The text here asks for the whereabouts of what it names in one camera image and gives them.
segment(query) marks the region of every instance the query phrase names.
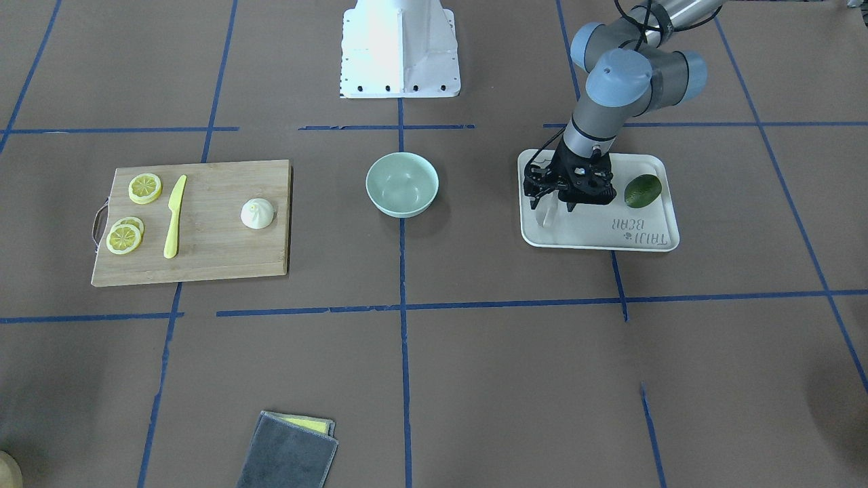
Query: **green fruit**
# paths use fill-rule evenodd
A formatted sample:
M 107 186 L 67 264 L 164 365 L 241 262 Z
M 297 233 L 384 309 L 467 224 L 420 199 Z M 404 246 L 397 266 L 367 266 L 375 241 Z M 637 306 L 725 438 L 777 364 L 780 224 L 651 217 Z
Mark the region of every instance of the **green fruit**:
M 637 176 L 624 190 L 624 202 L 630 208 L 642 208 L 651 205 L 651 202 L 657 200 L 660 192 L 663 191 L 663 185 L 655 175 Z

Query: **white tray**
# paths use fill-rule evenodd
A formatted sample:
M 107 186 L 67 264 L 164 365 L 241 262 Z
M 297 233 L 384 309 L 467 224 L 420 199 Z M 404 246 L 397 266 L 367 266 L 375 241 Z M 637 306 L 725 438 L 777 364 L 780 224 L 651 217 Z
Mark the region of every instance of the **white tray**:
M 567 204 L 557 200 L 557 192 L 545 195 L 530 209 L 524 196 L 524 165 L 536 149 L 518 156 L 518 200 L 522 237 L 531 246 L 572 249 L 606 249 L 667 253 L 678 247 L 681 237 L 672 207 L 672 196 L 663 163 L 652 155 L 610 153 L 612 185 L 618 196 L 608 205 L 576 205 L 571 213 Z M 551 162 L 553 150 L 536 157 L 541 166 Z M 630 208 L 624 203 L 624 188 L 636 176 L 657 175 L 663 186 L 660 198 L 644 208 Z

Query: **blue tape line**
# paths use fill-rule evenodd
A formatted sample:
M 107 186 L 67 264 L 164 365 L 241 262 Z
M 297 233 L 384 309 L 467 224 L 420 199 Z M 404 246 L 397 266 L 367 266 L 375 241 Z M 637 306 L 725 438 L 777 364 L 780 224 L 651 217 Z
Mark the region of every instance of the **blue tape line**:
M 442 310 L 446 308 L 505 308 L 505 307 L 557 307 L 561 305 L 602 305 L 621 303 L 620 298 L 579 298 L 564 300 L 512 300 L 512 301 L 467 301 L 446 303 L 408 304 L 407 310 Z
M 226 61 L 229 58 L 229 45 L 232 43 L 232 30 L 235 26 L 235 12 L 238 10 L 238 0 L 232 1 L 232 13 L 229 14 L 229 28 L 226 31 L 226 41 L 223 43 L 223 57 L 220 59 L 220 71 L 217 73 L 217 85 L 214 87 L 214 99 L 211 102 L 211 116 L 208 117 L 208 130 L 205 132 L 205 146 L 202 148 L 201 162 L 207 162 L 208 151 L 211 150 L 211 136 L 214 134 L 214 120 L 217 118 L 217 105 L 220 103 L 220 90 L 223 88 L 223 73 L 226 72 Z
M 627 122 L 624 127 L 756 127 L 756 122 Z
M 299 130 L 461 130 L 475 129 L 472 123 L 434 124 L 434 125 L 306 125 Z
M 861 127 L 868 122 L 627 122 L 624 127 Z M 544 123 L 546 129 L 562 129 L 565 123 Z
M 829 294 L 832 296 L 868 295 L 868 290 L 835 290 Z
M 407 286 L 406 259 L 404 257 L 405 220 L 401 219 L 398 232 L 398 248 L 400 249 L 400 293 L 401 293 L 401 370 L 404 381 L 404 484 L 406 488 L 413 486 L 413 454 L 411 448 L 410 429 L 410 352 L 407 347 Z
M 171 313 L 107 313 L 104 315 L 53 315 L 45 317 L 0 317 L 0 324 L 45 324 L 51 322 L 102 322 L 106 320 L 168 319 Z
M 217 132 L 237 132 L 241 128 L 214 127 Z M 86 129 L 12 129 L 11 134 L 138 134 L 151 132 L 207 132 L 207 127 L 110 127 Z
M 160 414 L 160 401 L 162 400 L 162 389 L 166 383 L 166 369 L 168 368 L 168 345 L 172 342 L 174 335 L 175 319 L 180 317 L 178 314 L 178 304 L 181 302 L 181 286 L 183 283 L 178 283 L 178 287 L 174 290 L 174 299 L 172 300 L 172 313 L 169 315 L 168 326 L 166 327 L 166 341 L 163 343 L 162 365 L 160 366 L 160 387 L 157 389 L 157 394 L 154 395 L 154 404 L 151 406 L 151 420 L 148 424 L 148 436 L 145 437 L 145 451 L 141 455 L 141 469 L 139 470 L 138 488 L 144 488 L 145 476 L 148 474 L 148 462 L 151 459 L 151 446 L 154 444 L 154 432 L 157 428 L 157 416 Z
M 727 50 L 729 60 L 733 64 L 733 68 L 735 69 L 735 74 L 739 78 L 739 83 L 741 83 L 741 89 L 745 92 L 745 98 L 747 99 L 747 104 L 750 105 L 751 112 L 753 113 L 753 118 L 756 120 L 757 125 L 759 126 L 759 133 L 762 135 L 763 143 L 765 143 L 766 145 L 766 151 L 768 151 L 768 155 L 772 159 L 772 165 L 774 166 L 775 173 L 778 175 L 778 181 L 780 181 L 780 186 L 784 190 L 786 202 L 789 204 L 790 210 L 792 211 L 792 216 L 795 218 L 796 224 L 799 226 L 799 232 L 802 234 L 802 240 L 805 242 L 805 247 L 807 247 L 808 254 L 811 255 L 811 261 L 813 262 L 814 269 L 816 269 L 817 271 L 817 276 L 819 277 L 820 284 L 823 286 L 826 298 L 829 300 L 829 306 L 832 308 L 832 312 L 835 315 L 835 320 L 838 322 L 838 328 L 841 330 L 841 334 L 844 336 L 844 342 L 847 345 L 847 349 L 850 351 L 850 357 L 852 358 L 853 365 L 856 367 L 859 378 L 862 380 L 862 386 L 865 388 L 865 392 L 868 393 L 868 379 L 866 379 L 865 377 L 865 369 L 862 367 L 862 361 L 859 360 L 856 349 L 853 347 L 852 341 L 850 340 L 850 334 L 847 332 L 847 327 L 844 324 L 844 321 L 841 319 L 840 313 L 838 312 L 838 306 L 835 304 L 835 300 L 832 297 L 832 292 L 829 289 L 829 285 L 825 280 L 825 276 L 823 275 L 823 270 L 822 268 L 820 268 L 819 260 L 817 259 L 817 255 L 814 253 L 813 246 L 811 245 L 811 240 L 808 239 L 808 233 L 805 230 L 805 225 L 802 223 L 801 217 L 799 217 L 799 211 L 796 209 L 796 204 L 793 201 L 792 196 L 790 195 L 789 187 L 786 185 L 786 180 L 784 179 L 784 174 L 780 170 L 778 158 L 774 154 L 772 144 L 769 142 L 766 130 L 763 128 L 763 123 L 759 119 L 760 114 L 757 112 L 756 106 L 753 104 L 753 99 L 751 98 L 750 92 L 747 90 L 747 84 L 745 83 L 744 77 L 741 75 L 739 65 L 735 62 L 735 56 L 733 55 L 732 49 L 730 49 L 729 47 L 727 35 L 723 32 L 723 26 L 720 24 L 720 19 L 715 17 L 714 23 L 715 25 L 717 25 L 718 32 L 720 32 L 720 39 L 723 41 L 723 46 Z
M 715 301 L 715 300 L 773 300 L 786 298 L 823 297 L 827 295 L 868 295 L 868 289 L 864 290 L 838 290 L 827 293 L 822 290 L 804 292 L 768 292 L 768 293 L 718 293 L 698 295 L 672 295 L 672 296 L 625 296 L 623 301 L 627 303 L 665 303 L 681 301 Z M 451 308 L 505 308 L 505 307 L 557 307 L 568 305 L 606 305 L 620 304 L 621 297 L 612 298 L 580 298 L 564 300 L 507 300 L 507 301 L 469 301 L 469 302 L 442 302 L 442 303 L 408 303 L 407 310 L 442 310 Z M 365 305 L 355 307 L 300 307 L 300 308 L 262 308 L 251 310 L 221 310 L 218 317 L 245 317 L 251 315 L 303 315 L 312 313 L 363 313 L 363 312 L 394 312 L 400 310 L 401 305 Z
M 21 87 L 21 92 L 18 94 L 18 101 L 15 102 L 15 108 L 12 109 L 12 115 L 9 118 L 9 123 L 6 124 L 6 131 L 3 132 L 3 137 L 0 138 L 0 154 L 6 148 L 6 142 L 9 140 L 12 128 L 15 127 L 15 120 L 18 118 L 18 112 L 21 111 L 21 105 L 24 103 L 24 97 L 27 95 L 27 89 L 30 88 L 30 82 L 33 80 L 33 75 L 36 73 L 36 67 L 39 66 L 39 61 L 45 52 L 45 45 L 49 41 L 51 31 L 54 29 L 54 22 L 57 19 L 57 12 L 60 10 L 62 0 L 55 2 L 55 8 L 51 11 L 51 18 L 48 27 L 45 28 L 43 41 L 39 44 L 39 50 L 36 52 L 36 57 L 33 58 L 33 64 L 30 65 L 30 71 L 27 73 L 27 78 L 24 79 L 24 85 Z
M 669 301 L 714 301 L 714 300 L 762 300 L 777 298 L 820 297 L 825 291 L 817 292 L 770 292 L 770 293 L 722 293 L 704 295 L 637 296 L 627 297 L 630 303 L 661 303 Z
M 398 98 L 398 152 L 404 152 L 404 99 Z
M 853 359 L 853 365 L 856 367 L 859 379 L 862 380 L 862 387 L 865 389 L 865 393 L 868 393 L 868 378 L 865 377 L 865 369 L 862 367 L 862 362 L 859 361 L 856 348 L 853 347 L 853 341 L 850 339 L 850 333 L 847 332 L 847 326 L 844 325 L 844 320 L 841 319 L 838 305 L 835 303 L 835 299 L 833 299 L 831 294 L 826 298 L 829 300 L 829 306 L 832 307 L 832 313 L 835 314 L 835 320 L 838 322 L 838 329 L 841 330 L 841 335 L 844 336 L 844 343 L 847 345 L 847 350 L 850 351 L 850 357 Z
M 615 272 L 615 284 L 618 286 L 618 300 L 621 301 L 621 312 L 624 313 L 624 321 L 630 321 L 630 313 L 627 311 L 627 299 L 624 297 L 624 285 L 621 283 L 621 271 L 618 269 L 618 256 L 612 253 L 612 270 Z
M 651 418 L 651 408 L 648 406 L 648 392 L 645 382 L 641 382 L 642 410 L 645 411 L 645 423 L 648 425 L 648 437 L 651 439 L 651 450 L 654 452 L 654 464 L 657 466 L 657 478 L 660 488 L 666 488 L 666 473 L 663 472 L 663 461 L 660 457 L 660 446 L 657 445 L 657 432 L 654 430 L 654 419 Z
M 307 315 L 312 313 L 389 312 L 398 305 L 366 305 L 358 307 L 261 308 L 254 310 L 220 310 L 218 317 L 250 317 L 254 315 Z
M 741 89 L 745 92 L 745 98 L 747 99 L 747 104 L 751 108 L 753 118 L 756 120 L 757 125 L 759 126 L 759 133 L 762 135 L 763 142 L 766 145 L 766 151 L 768 151 L 768 155 L 772 159 L 774 172 L 778 175 L 778 181 L 780 182 L 781 188 L 783 188 L 784 190 L 786 202 L 789 204 L 790 210 L 792 211 L 792 216 L 796 219 L 796 224 L 799 226 L 799 231 L 802 234 L 802 240 L 805 242 L 805 246 L 808 249 L 808 254 L 811 255 L 811 261 L 813 261 L 814 268 L 817 271 L 817 276 L 819 277 L 820 283 L 823 285 L 823 289 L 826 290 L 826 292 L 828 293 L 829 286 L 826 283 L 825 276 L 823 275 L 823 270 L 820 269 L 819 261 L 817 261 L 817 255 L 814 253 L 813 246 L 811 245 L 811 240 L 808 239 L 808 234 L 805 231 L 805 226 L 802 224 L 802 219 L 799 217 L 799 211 L 796 209 L 796 204 L 792 200 L 792 196 L 790 195 L 790 189 L 787 187 L 786 181 L 784 180 L 784 174 L 780 170 L 778 158 L 775 156 L 774 151 L 772 150 L 772 144 L 769 142 L 768 135 L 766 135 L 766 131 L 763 129 L 762 123 L 760 122 L 760 114 L 757 112 L 756 106 L 753 104 L 751 94 L 747 90 L 745 78 L 741 75 L 739 65 L 735 62 L 735 56 L 733 55 L 733 51 L 729 47 L 727 36 L 726 34 L 724 34 L 723 27 L 720 25 L 720 20 L 717 17 L 714 18 L 714 23 L 715 25 L 717 25 L 718 32 L 720 32 L 720 38 L 723 40 L 723 46 L 724 48 L 726 48 L 727 54 L 729 55 L 729 61 L 733 64 L 733 68 L 735 69 L 735 75 L 739 78 L 739 83 L 741 83 Z
M 868 122 L 762 122 L 766 127 L 864 127 Z
M 475 129 L 477 126 L 472 123 L 455 123 L 443 125 L 404 125 L 404 130 L 461 130 Z
M 398 130 L 397 125 L 306 125 L 299 130 Z
M 557 18 L 561 22 L 561 35 L 563 36 L 563 47 L 567 50 L 567 64 L 569 64 L 569 75 L 573 78 L 573 89 L 575 90 L 575 99 L 578 100 L 582 96 L 579 93 L 579 80 L 575 77 L 575 66 L 573 66 L 573 58 L 569 55 L 569 36 L 567 35 L 567 24 L 563 21 L 563 7 L 561 0 L 555 0 L 557 6 Z

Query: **bowl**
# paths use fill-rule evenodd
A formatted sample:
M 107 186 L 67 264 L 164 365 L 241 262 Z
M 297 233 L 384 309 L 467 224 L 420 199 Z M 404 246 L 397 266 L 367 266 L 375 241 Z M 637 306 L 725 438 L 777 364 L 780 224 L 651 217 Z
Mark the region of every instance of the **bowl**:
M 365 188 L 384 214 L 406 219 L 421 214 L 434 201 L 440 180 L 425 158 L 413 153 L 392 153 L 371 165 Z

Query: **wooden cutting board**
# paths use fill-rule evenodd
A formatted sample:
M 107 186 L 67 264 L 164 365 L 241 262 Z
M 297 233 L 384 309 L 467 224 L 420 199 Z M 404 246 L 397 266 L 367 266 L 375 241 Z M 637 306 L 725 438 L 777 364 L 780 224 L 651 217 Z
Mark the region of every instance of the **wooden cutting board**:
M 160 197 L 146 205 L 133 203 L 127 190 L 142 173 L 159 176 L 163 185 Z M 91 284 L 113 287 L 286 274 L 292 174 L 288 160 L 118 168 Z M 168 260 L 163 257 L 171 217 L 168 200 L 181 175 L 187 175 L 187 186 L 178 254 Z M 274 205 L 277 216 L 268 227 L 253 230 L 241 223 L 241 207 L 251 198 Z M 129 254 L 112 254 L 105 242 L 108 229 L 128 216 L 145 224 L 141 245 Z

